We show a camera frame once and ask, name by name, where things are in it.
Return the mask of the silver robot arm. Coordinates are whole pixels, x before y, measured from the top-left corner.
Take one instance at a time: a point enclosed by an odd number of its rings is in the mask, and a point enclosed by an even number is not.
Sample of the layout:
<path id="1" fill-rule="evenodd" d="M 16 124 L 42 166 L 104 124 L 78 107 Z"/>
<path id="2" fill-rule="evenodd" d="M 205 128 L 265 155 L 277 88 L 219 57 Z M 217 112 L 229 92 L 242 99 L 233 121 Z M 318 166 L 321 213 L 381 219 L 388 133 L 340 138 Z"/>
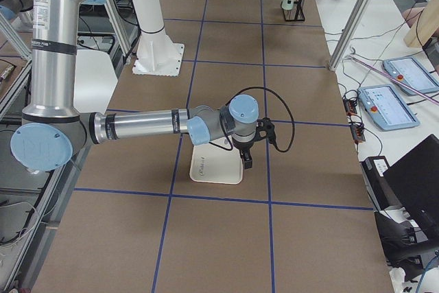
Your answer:
<path id="1" fill-rule="evenodd" d="M 273 137 L 274 126 L 260 118 L 256 99 L 245 91 L 219 109 L 198 106 L 104 115 L 75 108 L 78 19 L 87 1 L 34 0 L 31 100 L 23 109 L 22 126 L 10 140 L 14 158 L 25 167 L 48 172 L 90 144 L 182 133 L 194 145 L 227 138 L 239 150 L 245 168 L 251 167 L 251 147 Z"/>

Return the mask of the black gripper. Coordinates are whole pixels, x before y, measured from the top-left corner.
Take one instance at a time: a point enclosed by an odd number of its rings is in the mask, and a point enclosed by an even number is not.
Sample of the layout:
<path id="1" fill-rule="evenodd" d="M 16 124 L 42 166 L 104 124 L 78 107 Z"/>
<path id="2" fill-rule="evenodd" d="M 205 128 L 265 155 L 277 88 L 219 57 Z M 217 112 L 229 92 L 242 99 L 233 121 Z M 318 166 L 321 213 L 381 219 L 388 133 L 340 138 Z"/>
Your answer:
<path id="1" fill-rule="evenodd" d="M 253 162 L 250 149 L 256 142 L 262 141 L 264 139 L 267 139 L 269 144 L 276 146 L 275 126 L 272 123 L 271 119 L 268 117 L 257 120 L 255 134 L 250 141 L 237 143 L 237 149 L 241 154 L 244 169 L 252 168 Z"/>

